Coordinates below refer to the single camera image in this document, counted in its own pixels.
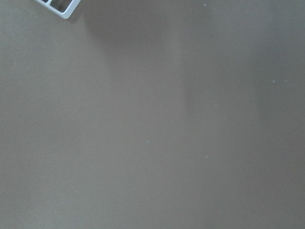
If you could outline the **pastel cups rack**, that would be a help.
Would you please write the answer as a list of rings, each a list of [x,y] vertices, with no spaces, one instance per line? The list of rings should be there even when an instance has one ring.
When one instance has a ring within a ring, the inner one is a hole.
[[[35,2],[66,20],[72,15],[81,0],[35,0]]]

